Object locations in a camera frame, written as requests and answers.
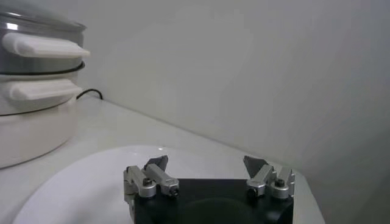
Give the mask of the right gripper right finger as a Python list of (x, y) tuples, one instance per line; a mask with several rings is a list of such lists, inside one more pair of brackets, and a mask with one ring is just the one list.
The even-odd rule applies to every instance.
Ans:
[(266, 194), (278, 200), (294, 197), (295, 174), (292, 169), (282, 167), (277, 172), (264, 159), (250, 156), (245, 156), (243, 162), (250, 176), (246, 181), (249, 198), (260, 198)]

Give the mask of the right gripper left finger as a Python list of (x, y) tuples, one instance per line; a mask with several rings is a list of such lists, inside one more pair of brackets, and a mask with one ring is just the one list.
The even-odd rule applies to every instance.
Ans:
[(142, 169), (138, 166), (126, 167), (123, 171), (125, 202), (131, 203), (136, 196), (152, 198), (156, 196), (158, 187), (161, 194), (177, 198), (180, 184), (178, 179), (165, 172), (168, 159), (167, 155), (151, 158)]

